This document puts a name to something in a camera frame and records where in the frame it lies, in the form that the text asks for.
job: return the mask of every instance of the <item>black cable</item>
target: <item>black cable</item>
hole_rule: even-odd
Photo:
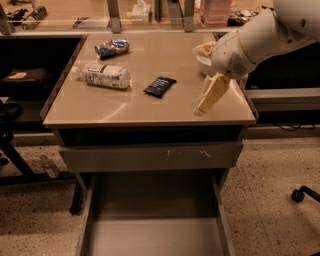
[[[294,124],[287,124],[287,123],[284,123],[284,124],[274,124],[275,126],[278,126],[279,128],[281,128],[282,130],[284,131],[287,131],[287,132],[295,132],[297,130],[314,130],[316,129],[316,126],[315,124],[297,124],[297,125],[294,125]]]

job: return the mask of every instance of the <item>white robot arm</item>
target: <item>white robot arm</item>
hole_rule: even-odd
[[[319,0],[274,0],[273,5],[218,40],[211,53],[218,73],[239,79],[272,56],[320,40]]]

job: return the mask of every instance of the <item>speckled floor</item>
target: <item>speckled floor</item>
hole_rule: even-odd
[[[299,204],[290,199],[300,185],[320,192],[319,129],[254,129],[248,136],[222,190],[236,254],[320,252],[320,204],[308,196]],[[43,153],[66,170],[50,139],[29,138],[16,146],[38,172]],[[9,163],[0,175],[19,171]],[[73,192],[74,180],[0,187],[0,256],[74,255],[83,216],[69,213]]]

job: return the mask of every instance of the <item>chair leg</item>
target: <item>chair leg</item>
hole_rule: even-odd
[[[314,200],[320,203],[320,194],[306,186],[301,186],[299,190],[295,189],[291,194],[291,199],[297,203],[300,203],[304,199],[304,193],[311,196]]]

